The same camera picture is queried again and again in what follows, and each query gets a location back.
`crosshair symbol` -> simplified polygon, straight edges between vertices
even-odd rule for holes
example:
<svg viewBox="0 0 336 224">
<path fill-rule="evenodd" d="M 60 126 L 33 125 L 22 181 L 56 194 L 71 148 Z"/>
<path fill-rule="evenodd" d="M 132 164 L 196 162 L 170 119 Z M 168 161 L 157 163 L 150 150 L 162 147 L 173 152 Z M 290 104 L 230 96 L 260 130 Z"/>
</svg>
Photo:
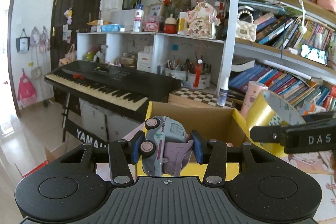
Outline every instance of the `crosshair symbol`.
<svg viewBox="0 0 336 224">
<path fill-rule="evenodd" d="M 173 181 L 171 181 L 171 180 L 167 179 L 167 180 L 165 180 L 163 183 L 164 183 L 164 184 L 166 184 L 166 185 L 170 185 L 170 184 L 172 184 L 172 183 L 173 183 Z"/>
</svg>

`chessboard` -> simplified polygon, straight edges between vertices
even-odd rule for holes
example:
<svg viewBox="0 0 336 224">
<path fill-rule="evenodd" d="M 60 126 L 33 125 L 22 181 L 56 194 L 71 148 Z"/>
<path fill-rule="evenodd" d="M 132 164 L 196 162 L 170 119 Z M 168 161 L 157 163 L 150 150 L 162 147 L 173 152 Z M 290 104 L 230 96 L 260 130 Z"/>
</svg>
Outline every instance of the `chessboard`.
<svg viewBox="0 0 336 224">
<path fill-rule="evenodd" d="M 193 90 L 188 88 L 181 88 L 169 94 L 169 102 L 177 103 L 176 98 L 189 99 L 195 103 L 203 103 L 208 107 L 222 107 L 217 105 L 217 96 L 211 93 L 203 92 L 201 90 Z M 235 103 L 230 99 L 226 100 L 226 107 L 235 108 Z"/>
</svg>

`black banner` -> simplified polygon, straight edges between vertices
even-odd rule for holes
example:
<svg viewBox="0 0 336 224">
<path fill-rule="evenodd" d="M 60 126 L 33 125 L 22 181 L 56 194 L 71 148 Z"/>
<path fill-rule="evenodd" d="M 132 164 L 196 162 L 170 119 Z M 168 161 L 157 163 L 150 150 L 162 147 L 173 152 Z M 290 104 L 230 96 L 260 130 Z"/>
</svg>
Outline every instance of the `black banner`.
<svg viewBox="0 0 336 224">
<path fill-rule="evenodd" d="M 69 119 L 66 119 L 65 121 L 65 130 L 83 143 L 93 143 L 94 147 L 96 148 L 105 147 L 108 145 L 108 142 L 81 128 Z"/>
</svg>

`pen holder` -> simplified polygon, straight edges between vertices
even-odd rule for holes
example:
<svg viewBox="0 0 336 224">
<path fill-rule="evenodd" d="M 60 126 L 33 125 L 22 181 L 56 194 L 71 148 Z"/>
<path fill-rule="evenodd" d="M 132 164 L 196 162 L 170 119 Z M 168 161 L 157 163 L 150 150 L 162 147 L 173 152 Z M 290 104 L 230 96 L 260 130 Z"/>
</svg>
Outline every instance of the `pen holder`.
<svg viewBox="0 0 336 224">
<path fill-rule="evenodd" d="M 196 78 L 196 74 L 189 73 L 187 82 L 190 83 L 191 86 L 193 86 L 193 84 L 195 82 L 195 78 Z M 206 88 L 210 87 L 210 81 L 211 81 L 211 74 L 208 73 L 208 74 L 205 74 L 205 75 L 201 75 L 199 77 L 198 87 L 193 88 L 193 89 L 197 89 L 197 90 L 206 89 Z"/>
<path fill-rule="evenodd" d="M 165 75 L 169 77 L 173 77 L 178 80 L 186 81 L 187 80 L 187 71 L 184 70 L 172 70 L 165 68 Z"/>
</svg>

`gray ribbed plate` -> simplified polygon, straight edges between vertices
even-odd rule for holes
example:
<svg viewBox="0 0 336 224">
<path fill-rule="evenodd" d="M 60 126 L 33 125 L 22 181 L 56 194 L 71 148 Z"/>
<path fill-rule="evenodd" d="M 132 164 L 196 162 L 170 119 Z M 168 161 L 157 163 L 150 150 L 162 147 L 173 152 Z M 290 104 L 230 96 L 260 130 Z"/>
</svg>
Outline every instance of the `gray ribbed plate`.
<svg viewBox="0 0 336 224">
<path fill-rule="evenodd" d="M 238 211 L 225 193 L 200 184 L 196 177 L 140 177 L 112 191 L 92 215 L 72 224 L 262 224 Z M 301 224 L 313 224 L 307 219 Z M 24 220 L 22 224 L 36 224 Z"/>
</svg>

